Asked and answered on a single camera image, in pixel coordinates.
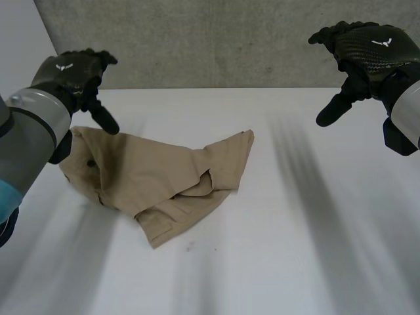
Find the gray concrete wall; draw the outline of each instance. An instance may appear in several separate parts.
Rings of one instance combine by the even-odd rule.
[[[107,49],[110,89],[337,87],[308,37],[340,20],[405,29],[420,44],[419,0],[35,0],[57,53]]]
[[[42,61],[54,54],[32,0],[0,1],[0,43],[0,95],[7,99],[29,87]]]

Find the dark stain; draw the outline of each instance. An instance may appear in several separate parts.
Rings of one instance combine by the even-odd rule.
[[[192,251],[192,249],[194,248],[194,245],[195,245],[195,242],[194,242],[194,241],[191,241],[191,242],[188,244],[188,247],[185,249],[185,251],[186,251],[186,252],[190,252],[190,251]]]
[[[90,159],[87,163],[87,167],[92,168],[96,166],[96,163],[94,160]]]

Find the black glove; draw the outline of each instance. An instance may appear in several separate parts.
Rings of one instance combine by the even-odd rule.
[[[388,97],[383,97],[386,93],[386,89],[383,88],[384,81],[405,65],[410,64],[411,68],[412,65],[418,67],[420,62],[419,47],[403,30],[389,25],[380,26],[373,22],[352,24],[339,22],[336,26],[323,28],[315,33],[308,42],[324,44],[334,55],[339,71],[348,74],[340,94],[336,94],[316,118],[316,123],[322,127],[336,122],[352,108],[352,103],[371,97],[382,100],[390,115],[392,108],[387,106],[387,100],[384,100]],[[386,143],[390,140],[390,135],[387,135],[388,128],[392,126],[390,120],[384,124]],[[403,155],[414,152],[417,148],[398,129],[395,129],[392,130],[391,142],[396,137],[398,142],[403,143],[387,143],[387,146],[408,146],[407,150],[399,152]]]
[[[119,127],[108,110],[96,99],[102,74],[117,60],[107,51],[69,51],[57,57],[48,57],[38,69],[31,88],[46,91],[67,107],[70,115],[89,111],[107,133],[116,135]],[[60,163],[70,154],[72,133],[68,131],[57,146],[50,163]]]

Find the finger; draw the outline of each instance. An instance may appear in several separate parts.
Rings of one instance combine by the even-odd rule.
[[[366,22],[365,26],[379,26],[379,24],[375,22]]]
[[[107,61],[109,64],[117,64],[118,60],[112,56],[108,51],[101,51],[99,54]]]
[[[327,127],[335,123],[342,115],[352,108],[352,103],[348,102],[341,94],[336,94],[331,102],[318,114],[316,123],[318,126]]]
[[[73,54],[73,53],[77,53],[77,51],[65,51],[62,54],[60,54],[60,56],[64,56],[65,54]]]
[[[92,114],[93,120],[110,135],[116,135],[119,132],[119,126],[109,111],[103,107],[99,100],[92,100],[88,111]]]
[[[308,43],[311,45],[313,44],[322,44],[324,42],[324,39],[329,31],[329,28],[322,28],[320,31],[317,31],[315,34],[313,34],[309,40]]]
[[[53,165],[56,165],[56,164],[59,164],[62,160],[64,160],[66,157],[68,157],[72,149],[72,140],[73,140],[73,135],[72,135],[72,132],[69,130],[64,135],[64,138],[61,140],[58,146],[56,147],[54,153],[52,154],[48,162]]]
[[[87,112],[89,106],[91,106],[91,102],[96,100],[96,96],[98,95],[98,86],[101,84],[101,82],[101,78],[96,76],[86,83],[86,86],[83,89],[82,97],[79,100],[80,109],[82,112]]]
[[[349,24],[346,21],[340,21],[335,26],[332,27],[333,32],[341,32],[346,30],[349,27]]]
[[[353,30],[354,28],[362,28],[362,27],[364,27],[364,26],[365,26],[365,24],[364,24],[363,22],[361,22],[361,21],[357,21],[357,22],[354,22],[354,23],[350,24],[350,25],[348,26],[348,28],[349,28],[350,30]]]
[[[348,77],[341,87],[340,94],[336,94],[329,104],[318,114],[316,123],[327,127],[335,123],[342,115],[352,108],[352,104],[363,98],[359,93],[359,79]]]

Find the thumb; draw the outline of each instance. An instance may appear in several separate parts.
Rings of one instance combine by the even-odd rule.
[[[329,104],[318,114],[316,123],[327,127],[335,123],[342,115],[352,108],[357,100],[369,98],[368,86],[358,77],[348,77],[341,87],[340,94],[336,94]]]
[[[90,111],[93,120],[102,127],[104,131],[110,135],[116,135],[119,132],[119,126],[111,113],[101,105],[99,100],[92,100],[89,104],[88,111]]]

